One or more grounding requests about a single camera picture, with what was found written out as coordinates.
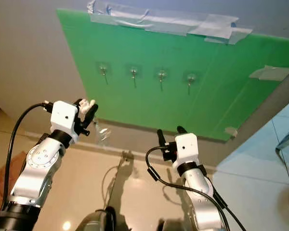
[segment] robotic arm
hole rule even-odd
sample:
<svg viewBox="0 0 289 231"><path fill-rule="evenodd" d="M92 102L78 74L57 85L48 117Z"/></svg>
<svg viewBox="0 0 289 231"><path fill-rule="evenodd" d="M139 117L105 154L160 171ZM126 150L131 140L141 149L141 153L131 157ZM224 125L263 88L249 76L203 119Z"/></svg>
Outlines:
<svg viewBox="0 0 289 231"><path fill-rule="evenodd" d="M52 113L52 133L28 152L26 165L6 206L0 210L0 230L33 229L66 149L77 142L80 134L89 135L86 128L98 109L95 101L89 103L81 99L74 104L56 101L43 105ZM85 114L83 121L78 117L79 112Z"/></svg>
<svg viewBox="0 0 289 231"><path fill-rule="evenodd" d="M242 230L243 225L230 211L225 201L215 190L212 182L207 178L207 173L198 159L197 137L193 133L187 133L179 126L180 135L176 136L175 142L166 142L162 130L158 130L158 141L160 147L150 149L146 154L148 172L155 181L186 190L187 203L190 205L191 225L197 231L217 231L221 229L230 230L227 219L223 213L226 208L238 222ZM163 153L164 161L171 160L172 167L178 172L184 181L184 186L175 185L163 181L148 161L148 155L156 149Z"/></svg>

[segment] brown cloth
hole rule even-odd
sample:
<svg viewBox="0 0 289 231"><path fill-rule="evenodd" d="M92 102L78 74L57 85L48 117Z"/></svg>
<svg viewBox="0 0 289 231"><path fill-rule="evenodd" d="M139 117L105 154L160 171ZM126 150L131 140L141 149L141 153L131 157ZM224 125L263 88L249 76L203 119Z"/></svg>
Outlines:
<svg viewBox="0 0 289 231"><path fill-rule="evenodd" d="M25 158L26 158L26 153L21 152L20 154L13 157L11 161L10 175L9 175L9 193L11 192L13 186L16 183L16 180L19 176L19 171L21 169L21 166ZM2 197L3 197L4 172L5 172L5 165L0 168L0 206L2 203Z"/></svg>

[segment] cable connector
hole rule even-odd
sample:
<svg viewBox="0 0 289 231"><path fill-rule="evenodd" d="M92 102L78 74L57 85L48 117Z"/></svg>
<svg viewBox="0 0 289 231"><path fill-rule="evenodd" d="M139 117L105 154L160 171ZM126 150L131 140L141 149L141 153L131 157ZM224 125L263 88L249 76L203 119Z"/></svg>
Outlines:
<svg viewBox="0 0 289 231"><path fill-rule="evenodd" d="M177 143L165 143L165 149L162 150L164 161L171 160L174 162L177 159Z"/></svg>
<svg viewBox="0 0 289 231"><path fill-rule="evenodd" d="M43 102L43 107L44 107L44 111L46 112L53 112L53 103L52 102L48 102L47 100L45 100Z"/></svg>
<svg viewBox="0 0 289 231"><path fill-rule="evenodd" d="M160 175L155 171L155 169L152 166L150 166L147 171L150 173L151 177L155 181L158 181L158 179L160 179Z"/></svg>

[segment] adhesive hook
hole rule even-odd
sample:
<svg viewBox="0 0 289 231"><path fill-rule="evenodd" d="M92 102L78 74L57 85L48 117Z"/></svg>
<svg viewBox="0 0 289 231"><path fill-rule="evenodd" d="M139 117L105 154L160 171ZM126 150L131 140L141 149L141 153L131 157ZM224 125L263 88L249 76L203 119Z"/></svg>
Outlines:
<svg viewBox="0 0 289 231"><path fill-rule="evenodd" d="M164 70L160 70L158 73L159 82L162 83L164 78L167 76L167 73Z"/></svg>
<svg viewBox="0 0 289 231"><path fill-rule="evenodd" d="M131 69L131 74L132 74L132 79L136 78L137 70L136 69Z"/></svg>
<svg viewBox="0 0 289 231"><path fill-rule="evenodd" d="M130 70L130 72L131 72L131 74L132 74L132 79L134 80L134 87L135 88L137 88L137 86L136 86L136 74L137 74L137 70L135 69L135 68L132 68L131 70Z"/></svg>
<svg viewBox="0 0 289 231"><path fill-rule="evenodd" d="M102 76L106 76L106 67L104 67L104 66L100 66L100 71L101 71L101 74L102 74Z"/></svg>
<svg viewBox="0 0 289 231"><path fill-rule="evenodd" d="M187 75L188 94L190 94L190 87L192 83L195 81L195 79L196 79L195 74Z"/></svg>

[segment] metal hook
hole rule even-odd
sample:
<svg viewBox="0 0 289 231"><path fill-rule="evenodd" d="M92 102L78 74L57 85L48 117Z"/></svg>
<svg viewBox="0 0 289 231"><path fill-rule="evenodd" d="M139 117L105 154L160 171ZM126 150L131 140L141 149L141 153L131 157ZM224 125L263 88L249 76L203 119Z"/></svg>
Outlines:
<svg viewBox="0 0 289 231"><path fill-rule="evenodd" d="M188 94L190 94L191 84L195 81L196 76L194 74L189 74L187 76Z"/></svg>
<svg viewBox="0 0 289 231"><path fill-rule="evenodd" d="M137 70L132 68L131 69L131 74L132 74L132 79L134 80L134 87L136 88L136 74L137 74Z"/></svg>
<svg viewBox="0 0 289 231"><path fill-rule="evenodd" d="M102 76L105 77L106 84L108 84L107 77L106 77L106 71L107 71L106 67L100 66L100 71L101 71Z"/></svg>
<svg viewBox="0 0 289 231"><path fill-rule="evenodd" d="M106 76L106 67L100 66L102 76Z"/></svg>
<svg viewBox="0 0 289 231"><path fill-rule="evenodd" d="M167 73L164 70L160 70L158 73L158 78L159 78L159 82L160 82L160 90L163 91L163 85L162 82L164 80L164 78L167 76Z"/></svg>
<svg viewBox="0 0 289 231"><path fill-rule="evenodd" d="M137 70L136 69L131 69L131 74L132 74L132 79L136 78Z"/></svg>

